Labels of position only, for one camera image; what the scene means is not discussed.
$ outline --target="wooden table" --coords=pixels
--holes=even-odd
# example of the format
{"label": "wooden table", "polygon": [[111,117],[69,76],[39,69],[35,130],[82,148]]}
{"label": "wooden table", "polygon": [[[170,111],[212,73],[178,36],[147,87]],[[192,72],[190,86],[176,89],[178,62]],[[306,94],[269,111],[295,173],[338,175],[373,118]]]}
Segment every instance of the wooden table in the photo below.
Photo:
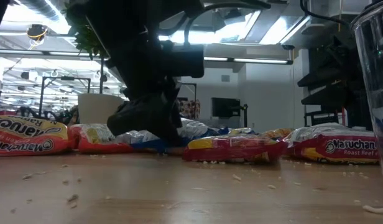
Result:
{"label": "wooden table", "polygon": [[[80,198],[71,209],[73,194]],[[213,165],[153,154],[0,157],[0,224],[383,223],[355,200],[383,207],[379,166]]]}

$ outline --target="fluorescent light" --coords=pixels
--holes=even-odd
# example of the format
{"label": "fluorescent light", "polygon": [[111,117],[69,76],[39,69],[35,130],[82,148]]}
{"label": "fluorescent light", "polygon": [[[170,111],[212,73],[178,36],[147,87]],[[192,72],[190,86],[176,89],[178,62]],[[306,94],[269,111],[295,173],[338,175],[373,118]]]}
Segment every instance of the fluorescent light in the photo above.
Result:
{"label": "fluorescent light", "polygon": [[251,18],[249,18],[244,30],[242,30],[242,32],[240,33],[238,40],[244,40],[247,37],[248,33],[251,31],[252,27],[254,26],[256,20],[258,20],[258,17],[260,14],[261,14],[260,11],[255,11],[252,14],[252,16],[251,16]]}
{"label": "fluorescent light", "polygon": [[43,55],[39,50],[6,50],[0,49],[0,54],[24,54],[24,55]]}
{"label": "fluorescent light", "polygon": [[13,99],[13,98],[11,98],[11,97],[9,97],[9,98],[7,98],[7,99],[4,99],[4,100],[6,100],[6,101],[10,101],[10,102],[16,102],[16,101],[17,101],[17,99]]}
{"label": "fluorescent light", "polygon": [[61,84],[61,83],[59,83],[59,82],[56,82],[56,81],[52,81],[52,84],[55,84],[56,86],[62,86],[62,84]]}
{"label": "fluorescent light", "polygon": [[225,62],[228,60],[228,58],[221,58],[221,57],[204,57],[204,60],[206,61],[214,61],[214,62]]}
{"label": "fluorescent light", "polygon": [[0,32],[0,35],[27,35],[25,32],[14,32],[14,31],[2,31]]}
{"label": "fluorescent light", "polygon": [[6,105],[12,105],[13,104],[13,102],[7,101],[7,100],[1,100],[1,102],[6,104]]}
{"label": "fluorescent light", "polygon": [[[159,36],[160,40],[171,40],[174,43],[182,44],[185,42],[185,31],[178,30],[171,36]],[[203,32],[203,31],[190,31],[189,43],[191,44],[212,44],[215,42],[214,32]]]}
{"label": "fluorescent light", "polygon": [[271,59],[256,59],[256,58],[235,58],[234,62],[244,63],[275,63],[275,64],[286,64],[286,60],[271,60]]}
{"label": "fluorescent light", "polygon": [[287,21],[281,16],[266,32],[260,44],[277,44],[287,35]]}
{"label": "fluorescent light", "polygon": [[89,56],[88,53],[78,53],[78,52],[49,52],[50,55],[55,56]]}
{"label": "fluorescent light", "polygon": [[162,35],[160,35],[160,36],[159,36],[159,40],[160,40],[160,41],[166,41],[166,40],[169,40],[169,36],[162,36]]}
{"label": "fluorescent light", "polygon": [[[1,93],[1,96],[41,97],[40,94],[27,94],[27,93]],[[44,97],[46,96],[78,98],[78,95],[65,95],[65,94],[44,94]]]}
{"label": "fluorescent light", "polygon": [[59,87],[59,90],[65,91],[67,93],[72,93],[73,90],[69,87]]}
{"label": "fluorescent light", "polygon": [[308,21],[310,20],[310,16],[306,17],[298,26],[291,30],[281,41],[280,44],[284,44],[289,38],[291,38],[298,30],[300,30]]}

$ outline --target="wire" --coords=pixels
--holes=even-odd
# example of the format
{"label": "wire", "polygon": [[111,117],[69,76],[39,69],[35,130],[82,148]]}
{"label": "wire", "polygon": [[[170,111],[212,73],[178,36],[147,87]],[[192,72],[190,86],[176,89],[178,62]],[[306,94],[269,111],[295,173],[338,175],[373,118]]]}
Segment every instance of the wire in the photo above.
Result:
{"label": "wire", "polygon": [[333,21],[333,22],[337,22],[339,24],[342,24],[342,25],[345,25],[345,26],[350,26],[350,24],[346,21],[343,21],[341,19],[335,19],[335,18],[332,18],[332,17],[328,17],[328,16],[321,16],[321,15],[318,15],[318,14],[315,14],[315,13],[312,13],[310,12],[306,7],[305,5],[303,4],[303,1],[304,0],[300,0],[300,7],[302,9],[303,12],[305,12],[306,14],[310,15],[310,16],[313,16],[313,17],[316,17],[316,18],[319,18],[319,19],[324,19],[324,20],[327,20],[327,21]]}
{"label": "wire", "polygon": [[182,18],[180,18],[179,22],[178,22],[173,28],[169,28],[169,29],[159,29],[157,33],[158,33],[159,35],[167,35],[167,36],[172,35],[172,34],[174,34],[176,31],[178,31],[179,28],[181,28],[181,26],[186,22],[186,20],[187,20],[187,15],[184,14],[184,15],[182,16]]}
{"label": "wire", "polygon": [[194,20],[197,19],[198,16],[202,15],[204,12],[213,10],[213,9],[219,9],[219,8],[224,8],[224,7],[237,7],[237,8],[246,8],[246,9],[270,9],[270,4],[256,1],[255,4],[247,4],[244,2],[226,2],[226,3],[217,3],[217,4],[212,4],[209,6],[206,6],[204,10],[202,10],[199,15],[189,19],[189,21],[186,24],[185,27],[185,42],[184,46],[188,47],[190,45],[189,43],[189,33],[190,29],[192,28],[192,24]]}
{"label": "wire", "polygon": [[8,68],[2,75],[5,75],[7,72],[11,71],[12,68],[14,68],[23,58],[25,55],[23,55],[12,67]]}
{"label": "wire", "polygon": [[36,46],[38,46],[38,45],[40,45],[40,44],[39,44],[39,43],[36,43],[36,44],[31,45],[31,46],[29,47],[29,50],[32,50],[34,47],[36,47]]}

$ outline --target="maruchan ramen package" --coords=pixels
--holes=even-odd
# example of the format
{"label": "maruchan ramen package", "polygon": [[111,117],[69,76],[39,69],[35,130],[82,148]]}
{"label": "maruchan ramen package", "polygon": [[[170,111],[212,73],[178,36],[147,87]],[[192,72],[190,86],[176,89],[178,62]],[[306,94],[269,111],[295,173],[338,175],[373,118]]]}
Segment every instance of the maruchan ramen package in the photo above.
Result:
{"label": "maruchan ramen package", "polygon": [[67,127],[56,121],[0,116],[0,156],[35,156],[70,150]]}
{"label": "maruchan ramen package", "polygon": [[336,123],[300,128],[284,139],[287,155],[317,162],[373,164],[379,160],[371,131]]}
{"label": "maruchan ramen package", "polygon": [[275,162],[286,143],[254,134],[215,136],[193,140],[183,153],[186,161]]}
{"label": "maruchan ramen package", "polygon": [[68,128],[74,149],[85,154],[130,153],[133,148],[114,137],[105,124],[75,124]]}

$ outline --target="plastic container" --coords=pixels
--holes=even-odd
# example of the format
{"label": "plastic container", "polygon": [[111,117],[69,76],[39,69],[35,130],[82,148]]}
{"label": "plastic container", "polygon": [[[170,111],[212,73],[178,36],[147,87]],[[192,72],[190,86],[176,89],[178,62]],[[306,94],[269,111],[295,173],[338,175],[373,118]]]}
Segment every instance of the plastic container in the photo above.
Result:
{"label": "plastic container", "polygon": [[383,1],[367,7],[352,22],[352,28],[356,34],[383,173]]}

